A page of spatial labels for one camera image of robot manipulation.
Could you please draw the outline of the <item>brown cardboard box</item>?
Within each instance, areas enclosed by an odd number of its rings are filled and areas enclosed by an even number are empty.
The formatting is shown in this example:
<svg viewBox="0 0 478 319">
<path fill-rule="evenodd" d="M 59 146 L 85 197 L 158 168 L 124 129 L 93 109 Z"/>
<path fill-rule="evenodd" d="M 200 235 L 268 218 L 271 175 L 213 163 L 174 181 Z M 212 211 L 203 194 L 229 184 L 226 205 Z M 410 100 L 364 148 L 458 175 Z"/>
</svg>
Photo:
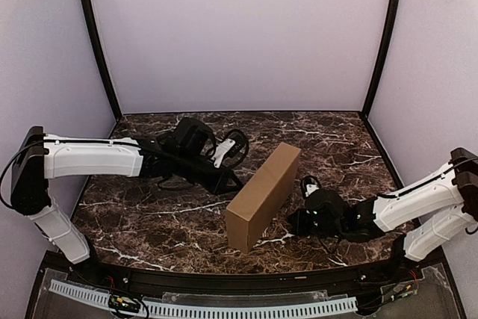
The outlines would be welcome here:
<svg viewBox="0 0 478 319">
<path fill-rule="evenodd" d="M 291 195 L 301 149 L 280 143 L 226 207 L 228 245 L 248 253 Z"/>
</svg>

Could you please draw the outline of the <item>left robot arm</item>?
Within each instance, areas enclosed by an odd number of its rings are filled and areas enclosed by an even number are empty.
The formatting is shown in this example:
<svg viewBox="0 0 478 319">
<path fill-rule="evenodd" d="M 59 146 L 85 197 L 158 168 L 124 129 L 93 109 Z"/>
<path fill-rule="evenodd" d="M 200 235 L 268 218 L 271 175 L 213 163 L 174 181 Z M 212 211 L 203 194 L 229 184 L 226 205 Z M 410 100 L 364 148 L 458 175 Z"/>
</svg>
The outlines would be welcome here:
<svg viewBox="0 0 478 319">
<path fill-rule="evenodd" d="M 49 193 L 49 180 L 69 176 L 172 177 L 200 185 L 213 195 L 243 187 L 234 169 L 249 152 L 249 140 L 239 129 L 218 140 L 212 128 L 185 117 L 158 136 L 91 139 L 46 134 L 29 129 L 2 176 L 11 175 L 10 199 L 1 203 L 28 217 L 71 264 L 94 258 L 93 245 L 72 224 Z"/>
</svg>

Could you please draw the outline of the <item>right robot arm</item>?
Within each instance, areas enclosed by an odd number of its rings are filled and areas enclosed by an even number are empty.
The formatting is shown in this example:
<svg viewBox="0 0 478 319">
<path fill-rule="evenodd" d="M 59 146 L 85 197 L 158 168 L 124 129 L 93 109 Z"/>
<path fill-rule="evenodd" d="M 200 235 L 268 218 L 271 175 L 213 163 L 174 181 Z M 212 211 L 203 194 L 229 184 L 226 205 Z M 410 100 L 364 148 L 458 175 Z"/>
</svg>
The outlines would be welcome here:
<svg viewBox="0 0 478 319">
<path fill-rule="evenodd" d="M 431 217 L 394 246 L 406 261 L 424 260 L 434 249 L 477 224 L 477 155 L 459 147 L 434 173 L 390 193 L 351 205 L 314 176 L 300 183 L 303 208 L 288 216 L 294 235 L 364 243 L 411 220 Z"/>
</svg>

